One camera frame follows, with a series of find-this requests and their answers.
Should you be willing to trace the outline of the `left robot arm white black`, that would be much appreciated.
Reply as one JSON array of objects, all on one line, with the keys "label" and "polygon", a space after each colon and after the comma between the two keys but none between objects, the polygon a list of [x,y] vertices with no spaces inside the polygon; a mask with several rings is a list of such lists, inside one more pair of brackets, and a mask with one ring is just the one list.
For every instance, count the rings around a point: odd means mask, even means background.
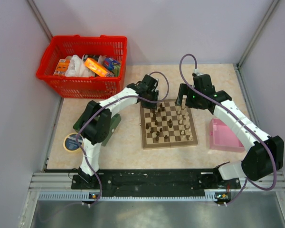
[{"label": "left robot arm white black", "polygon": [[148,109],[156,107],[159,91],[158,80],[150,75],[127,85],[121,92],[100,102],[90,101],[79,121],[79,134],[83,139],[83,158],[78,170],[82,183],[87,188],[98,184],[99,153],[102,142],[111,132],[111,119],[130,105],[141,103]]}]

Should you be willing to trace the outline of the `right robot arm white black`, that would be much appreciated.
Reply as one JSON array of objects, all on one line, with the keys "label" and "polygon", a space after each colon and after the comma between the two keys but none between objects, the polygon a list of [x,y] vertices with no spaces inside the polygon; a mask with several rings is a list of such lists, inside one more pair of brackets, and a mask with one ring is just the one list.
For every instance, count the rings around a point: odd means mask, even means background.
[{"label": "right robot arm white black", "polygon": [[209,110],[235,134],[247,152],[242,161],[219,166],[212,176],[216,187],[223,188],[234,178],[257,181],[282,168],[284,141],[280,136],[272,137],[259,129],[238,109],[230,95],[215,90],[210,75],[194,74],[193,82],[180,84],[175,104]]}]

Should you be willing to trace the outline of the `wooden chess board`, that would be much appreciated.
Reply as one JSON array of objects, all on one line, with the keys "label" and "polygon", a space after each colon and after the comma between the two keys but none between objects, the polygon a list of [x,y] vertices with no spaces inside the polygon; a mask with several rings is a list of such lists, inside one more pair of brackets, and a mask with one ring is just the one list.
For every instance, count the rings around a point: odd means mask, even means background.
[{"label": "wooden chess board", "polygon": [[142,148],[161,149],[198,144],[191,109],[176,106],[174,99],[158,103],[155,109],[140,107]]}]

